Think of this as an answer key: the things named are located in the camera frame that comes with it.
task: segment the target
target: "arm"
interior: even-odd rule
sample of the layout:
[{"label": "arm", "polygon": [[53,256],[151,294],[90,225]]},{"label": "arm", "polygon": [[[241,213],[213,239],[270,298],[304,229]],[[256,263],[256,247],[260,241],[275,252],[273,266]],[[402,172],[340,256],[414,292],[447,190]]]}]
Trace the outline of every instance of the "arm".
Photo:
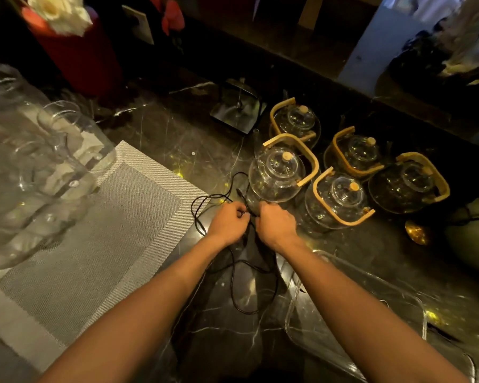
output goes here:
[{"label": "arm", "polygon": [[106,312],[57,359],[40,383],[128,381],[170,330],[211,260],[246,231],[242,203],[224,204],[208,234],[183,257]]},{"label": "arm", "polygon": [[285,257],[338,342],[373,383],[468,383],[390,309],[312,251],[296,234],[294,217],[261,203],[256,229]]}]

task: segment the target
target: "cable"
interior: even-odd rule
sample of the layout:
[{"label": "cable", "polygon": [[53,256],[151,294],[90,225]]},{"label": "cable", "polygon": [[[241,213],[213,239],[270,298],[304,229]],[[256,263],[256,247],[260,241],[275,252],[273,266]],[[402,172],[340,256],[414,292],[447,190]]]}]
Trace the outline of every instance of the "cable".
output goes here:
[{"label": "cable", "polygon": [[[227,201],[229,202],[232,202],[232,200],[230,199],[230,194],[232,193],[232,188],[233,188],[233,185],[234,185],[234,178],[238,175],[238,174],[243,174],[245,176],[248,177],[248,175],[245,173],[245,172],[237,172],[235,173],[232,178],[231,178],[231,185],[229,186],[229,191],[227,191],[227,193],[213,193],[211,195],[203,195],[203,196],[199,196],[197,198],[195,198],[193,201],[192,201],[192,204],[191,204],[191,212],[192,212],[192,216],[193,216],[193,224],[195,225],[195,229],[198,231],[199,234],[201,234],[202,236],[205,236],[207,234],[207,231],[206,229],[204,228],[204,225],[201,223],[201,221],[199,220],[199,217],[202,216],[202,214],[204,212],[206,212],[207,210],[209,210],[210,208],[208,209],[205,209],[203,210],[202,212],[199,213],[199,211],[201,210],[202,206],[204,205],[204,203],[206,202],[206,200],[208,199],[226,199]],[[245,191],[245,194],[248,193],[248,189],[250,187],[250,184],[247,186],[247,190]],[[249,211],[249,213],[253,216],[256,216],[254,213],[252,213],[248,207],[248,204],[247,204],[247,199],[246,197],[243,195],[243,193],[237,188],[236,189],[236,192],[237,194],[239,195],[240,198],[242,198],[242,200],[244,201],[246,207],[247,207],[247,211]],[[198,205],[197,209],[194,210],[194,205],[195,203],[202,199],[202,201],[200,202],[200,204]],[[255,229],[255,225],[252,223],[252,221],[249,221],[249,227],[253,227]],[[220,273],[228,268],[232,268],[232,272],[231,272],[231,282],[230,282],[230,292],[231,292],[231,300],[232,300],[232,305],[236,308],[236,310],[240,311],[241,313],[243,313],[244,315],[255,315],[256,313],[259,312],[259,309],[256,309],[254,311],[245,311],[243,309],[241,309],[237,304],[236,304],[236,300],[234,299],[234,292],[233,292],[233,285],[234,285],[234,274],[236,272],[236,264],[246,264],[247,266],[249,266],[251,269],[261,273],[261,274],[270,274],[270,273],[273,273],[275,275],[275,290],[273,292],[273,296],[271,298],[271,301],[270,303],[273,302],[273,300],[275,299],[276,295],[277,295],[277,290],[278,290],[278,274],[276,272],[276,269],[277,269],[277,260],[276,260],[276,257],[275,257],[275,252],[274,251],[271,251],[272,253],[272,256],[273,256],[273,267],[271,269],[263,269],[259,266],[256,266],[255,264],[251,264],[249,261],[245,260],[245,259],[238,259],[236,260],[234,258],[234,253],[233,251],[231,250],[230,247],[227,247],[227,250],[229,250],[230,254],[231,254],[231,263],[228,264],[228,265],[225,265],[224,267],[218,269],[218,270],[213,270],[213,271],[209,271],[209,270],[206,270],[206,272],[208,274],[216,274],[216,273]]]}]

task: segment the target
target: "curved teapot handle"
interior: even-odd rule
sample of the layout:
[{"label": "curved teapot handle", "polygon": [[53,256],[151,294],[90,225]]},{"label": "curved teapot handle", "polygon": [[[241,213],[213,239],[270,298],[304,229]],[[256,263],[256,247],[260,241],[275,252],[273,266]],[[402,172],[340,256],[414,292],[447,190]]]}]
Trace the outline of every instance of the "curved teapot handle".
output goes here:
[{"label": "curved teapot handle", "polygon": [[299,187],[303,187],[310,180],[312,180],[314,176],[318,173],[319,171],[318,159],[316,158],[316,156],[314,156],[311,150],[302,141],[300,141],[300,139],[296,137],[294,134],[289,134],[289,133],[279,134],[273,137],[272,139],[269,139],[268,141],[266,141],[264,144],[262,144],[262,146],[268,148],[282,141],[284,141],[285,143],[288,143],[289,145],[294,145],[295,147],[297,147],[298,150],[311,163],[312,172],[297,183]]},{"label": "curved teapot handle", "polygon": [[419,164],[422,164],[424,167],[428,167],[431,170],[433,178],[435,180],[435,184],[438,188],[438,192],[440,193],[440,196],[435,197],[431,201],[431,203],[441,202],[442,200],[447,199],[449,195],[451,195],[451,189],[449,188],[449,184],[440,174],[438,169],[433,165],[433,163],[426,156],[417,152],[406,152],[397,156],[396,160],[399,162],[404,162],[409,160],[416,161]]},{"label": "curved teapot handle", "polygon": [[354,133],[355,132],[355,127],[354,126],[350,126],[349,128],[345,128],[339,132],[337,132],[334,136],[333,136],[333,139],[332,139],[332,147],[333,147],[333,151],[335,152],[335,154],[337,155],[337,157],[339,158],[339,160],[342,161],[342,163],[344,164],[344,167],[346,169],[346,172],[351,174],[352,176],[355,176],[355,177],[363,177],[363,176],[367,176],[368,174],[372,174],[372,173],[375,173],[375,172],[378,172],[379,170],[385,168],[384,165],[382,164],[378,164],[378,165],[375,165],[373,167],[371,167],[370,169],[368,170],[358,170],[356,168],[353,168],[350,163],[348,162],[348,160],[346,160],[346,157],[344,156],[344,154],[341,152],[341,150],[339,149],[338,145],[337,145],[337,139],[339,137],[343,137],[347,134],[350,134],[350,133]]},{"label": "curved teapot handle", "polygon": [[323,180],[326,176],[328,175],[332,175],[333,174],[333,167],[331,166],[330,168],[328,168],[325,172],[323,172],[322,174],[319,175],[319,177],[314,181],[314,184],[312,185],[312,191],[314,192],[314,196],[316,197],[317,201],[319,201],[319,203],[325,208],[326,212],[328,212],[332,218],[334,218],[335,220],[337,220],[340,224],[343,224],[345,226],[356,226],[356,225],[359,225],[360,223],[362,223],[365,219],[367,218],[370,218],[371,216],[373,216],[373,214],[375,213],[375,211],[373,209],[369,209],[369,207],[365,207],[364,208],[364,214],[358,219],[358,220],[355,220],[354,222],[347,222],[341,218],[338,217],[338,214],[336,214],[335,212],[333,212],[332,208],[326,204],[326,201],[323,200],[321,198],[321,196],[319,196],[319,193],[318,193],[318,184],[321,180]]},{"label": "curved teapot handle", "polygon": [[[275,113],[280,110],[281,108],[283,108],[284,106],[287,106],[287,105],[295,105],[296,104],[296,99],[293,97],[293,98],[289,98],[285,101],[282,101],[282,102],[279,102],[277,103],[271,110],[270,110],[270,121],[271,121],[271,124],[272,124],[272,128],[273,130],[275,131],[275,134],[282,134],[280,128],[278,127],[277,125],[277,122],[275,121]],[[316,133],[313,132],[313,131],[310,131],[307,135],[303,136],[300,138],[300,140],[302,142],[306,142],[306,141],[309,141],[311,138],[314,138],[316,136]]]}]

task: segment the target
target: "hand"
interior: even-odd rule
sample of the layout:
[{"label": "hand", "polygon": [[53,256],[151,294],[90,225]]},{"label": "hand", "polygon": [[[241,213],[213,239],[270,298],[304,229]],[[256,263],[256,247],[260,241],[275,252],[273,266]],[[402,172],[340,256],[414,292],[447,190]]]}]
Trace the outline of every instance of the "hand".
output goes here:
[{"label": "hand", "polygon": [[250,214],[243,203],[224,203],[211,221],[206,237],[219,240],[224,249],[242,237],[249,221]]},{"label": "hand", "polygon": [[292,242],[300,242],[296,234],[296,220],[278,204],[259,203],[261,216],[255,219],[259,238],[272,250],[282,254],[283,248]]}]

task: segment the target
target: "glass teapot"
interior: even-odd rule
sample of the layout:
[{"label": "glass teapot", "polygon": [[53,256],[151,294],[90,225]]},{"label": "glass teapot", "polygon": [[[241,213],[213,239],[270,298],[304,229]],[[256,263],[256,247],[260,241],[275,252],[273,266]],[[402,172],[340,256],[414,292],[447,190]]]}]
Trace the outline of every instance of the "glass teapot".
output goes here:
[{"label": "glass teapot", "polygon": [[334,167],[357,179],[367,180],[384,168],[376,140],[355,134],[351,126],[336,133],[323,156],[325,167]]},{"label": "glass teapot", "polygon": [[[305,176],[303,161],[293,147],[311,163],[312,172],[309,175]],[[247,193],[249,208],[258,213],[260,200],[281,203],[294,198],[318,170],[318,159],[297,136],[279,134],[273,137],[263,144],[263,150],[250,164],[250,190]]]},{"label": "glass teapot", "polygon": [[411,213],[446,199],[451,191],[440,172],[420,153],[403,153],[397,163],[369,180],[369,193],[385,211]]},{"label": "glass teapot", "polygon": [[312,233],[356,226],[373,214],[358,180],[330,167],[307,188],[297,218],[300,226]]},{"label": "glass teapot", "polygon": [[293,134],[309,149],[316,146],[321,136],[321,123],[307,106],[296,104],[294,98],[276,104],[270,112],[270,136]]}]

